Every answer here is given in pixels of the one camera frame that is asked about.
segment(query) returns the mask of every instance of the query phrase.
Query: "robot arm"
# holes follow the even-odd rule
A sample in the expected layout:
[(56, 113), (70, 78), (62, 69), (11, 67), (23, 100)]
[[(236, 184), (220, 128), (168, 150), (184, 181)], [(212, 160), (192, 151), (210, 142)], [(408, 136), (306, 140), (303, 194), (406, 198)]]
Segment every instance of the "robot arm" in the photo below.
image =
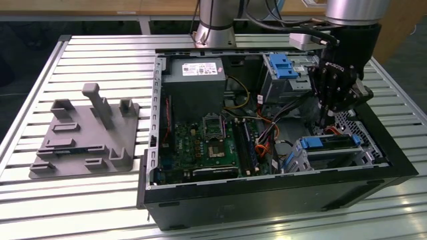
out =
[(319, 98), (319, 126), (334, 124), (334, 115), (368, 101), (372, 91), (362, 83), (364, 66), (374, 53), (390, 0), (328, 0), (323, 26), (339, 44), (318, 50), (319, 63), (308, 68), (314, 94)]
[(374, 97), (362, 80), (382, 30), (378, 22), (390, 0), (328, 0), (326, 21), (304, 21), (299, 27), (278, 27), (256, 20), (267, 13), (264, 4), (275, 6), (274, 0), (200, 0), (199, 4), (200, 25), (194, 36), (198, 48), (236, 47), (234, 18), (246, 14), (262, 28), (290, 33), (295, 48), (316, 50), (319, 63), (308, 67), (308, 76), (319, 98), (322, 128), (334, 124), (335, 113)]

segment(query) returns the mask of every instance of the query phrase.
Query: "slotted metal table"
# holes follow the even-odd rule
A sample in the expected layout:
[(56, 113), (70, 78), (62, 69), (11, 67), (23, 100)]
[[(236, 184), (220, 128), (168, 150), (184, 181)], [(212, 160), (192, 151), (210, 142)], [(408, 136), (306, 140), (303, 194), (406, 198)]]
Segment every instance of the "slotted metal table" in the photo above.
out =
[[(239, 35), (239, 47), (287, 47), (287, 35)], [(56, 44), (0, 145), (0, 239), (383, 239), (427, 236), (427, 118), (372, 59), (364, 84), (368, 104), (419, 176), (347, 209), (162, 232), (136, 210), (139, 157), (131, 172), (31, 180), (55, 99), (88, 105), (84, 83), (98, 82), (111, 104), (140, 105), (135, 155), (148, 142), (155, 49), (192, 48), (188, 35), (72, 36)]]

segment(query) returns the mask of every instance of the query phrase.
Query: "motherboard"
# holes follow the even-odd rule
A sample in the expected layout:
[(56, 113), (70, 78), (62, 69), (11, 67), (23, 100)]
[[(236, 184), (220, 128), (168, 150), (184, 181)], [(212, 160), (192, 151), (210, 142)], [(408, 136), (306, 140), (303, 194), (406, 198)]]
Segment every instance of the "motherboard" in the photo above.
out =
[(207, 115), (174, 125), (171, 144), (163, 144), (158, 184), (179, 184), (255, 176), (259, 172), (254, 120), (227, 121)]

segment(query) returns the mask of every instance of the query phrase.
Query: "green motherboard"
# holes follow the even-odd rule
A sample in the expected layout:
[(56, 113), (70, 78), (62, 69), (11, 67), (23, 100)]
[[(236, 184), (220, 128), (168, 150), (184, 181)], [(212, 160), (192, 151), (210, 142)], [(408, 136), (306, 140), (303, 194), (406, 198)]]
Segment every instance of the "green motherboard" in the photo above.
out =
[[(160, 152), (160, 168), (156, 173), (158, 184), (179, 184), (194, 182), (196, 170), (232, 169), (235, 177), (246, 175), (235, 142), (232, 121), (214, 124), (207, 121), (178, 123), (174, 126), (174, 144), (163, 145)], [(247, 121), (248, 135), (252, 142), (259, 136), (255, 121)]]

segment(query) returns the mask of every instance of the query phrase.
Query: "open computer tower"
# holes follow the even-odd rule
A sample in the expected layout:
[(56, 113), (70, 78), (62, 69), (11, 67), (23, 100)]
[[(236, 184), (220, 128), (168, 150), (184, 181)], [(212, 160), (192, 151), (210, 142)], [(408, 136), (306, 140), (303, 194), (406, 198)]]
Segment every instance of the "open computer tower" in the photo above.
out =
[(308, 96), (256, 149), (260, 117), (311, 90), (316, 60), (254, 49), (158, 54), (136, 207), (162, 230), (347, 208), (418, 174), (366, 103), (320, 129)]

